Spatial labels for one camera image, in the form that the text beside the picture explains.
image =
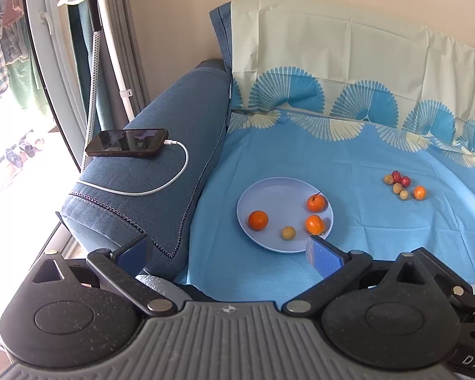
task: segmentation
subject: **phone screen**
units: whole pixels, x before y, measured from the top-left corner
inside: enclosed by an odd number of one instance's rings
[[[161,148],[165,129],[107,130],[102,131],[87,147],[88,152],[156,151]]]

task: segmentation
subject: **white charging cable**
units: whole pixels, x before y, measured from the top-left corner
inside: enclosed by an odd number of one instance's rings
[[[186,149],[186,147],[183,143],[181,143],[179,141],[174,141],[174,140],[165,140],[163,143],[167,146],[170,146],[171,144],[177,144],[178,146],[181,146],[183,148],[183,150],[185,150],[185,164],[184,164],[183,168],[181,168],[180,172],[178,174],[176,174],[173,178],[171,178],[171,180],[169,180],[163,186],[157,187],[154,190],[143,191],[142,193],[128,193],[127,191],[112,190],[111,188],[105,188],[105,187],[102,187],[102,186],[99,186],[99,185],[96,185],[96,184],[92,184],[92,183],[88,183],[87,181],[82,181],[82,180],[77,180],[76,183],[81,183],[81,184],[84,184],[86,186],[90,186],[90,187],[93,187],[93,188],[97,188],[99,190],[103,190],[103,191],[107,191],[109,193],[119,194],[119,195],[148,195],[148,194],[153,194],[153,193],[156,193],[157,191],[163,190],[164,188],[166,188],[166,187],[170,186],[172,183],[174,183],[179,178],[179,176],[181,176],[183,174],[183,172],[186,169],[186,166],[188,165],[188,150]]]

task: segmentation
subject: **shoe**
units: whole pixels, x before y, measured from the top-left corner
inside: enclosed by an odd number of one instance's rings
[[[25,140],[19,140],[18,147],[19,150],[24,151],[28,157],[33,157],[35,155],[35,148]]]
[[[23,167],[23,160],[19,157],[18,154],[11,150],[10,148],[5,149],[5,158],[9,160],[12,164],[14,164],[17,168]]]
[[[28,133],[25,140],[33,145],[38,151],[42,151],[44,149],[44,139],[38,137],[38,135],[35,133]]]

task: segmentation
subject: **denim fabric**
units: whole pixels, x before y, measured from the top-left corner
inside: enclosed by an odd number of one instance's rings
[[[209,17],[220,45],[225,70],[229,78],[232,79],[231,3],[225,3],[211,10]]]
[[[195,68],[127,125],[166,128],[170,139],[188,148],[188,167],[171,186],[146,196],[121,196],[77,183],[72,191],[88,197],[69,195],[60,213],[82,246],[116,249],[146,233],[155,246],[148,273],[172,279],[185,266],[195,206],[226,134],[229,87],[222,70]],[[116,190],[147,191],[173,178],[184,160],[183,149],[175,145],[151,159],[98,157],[81,179]]]

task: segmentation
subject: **smartphone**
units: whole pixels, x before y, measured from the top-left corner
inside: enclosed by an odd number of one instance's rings
[[[166,129],[104,130],[86,147],[90,157],[152,157],[162,150]]]

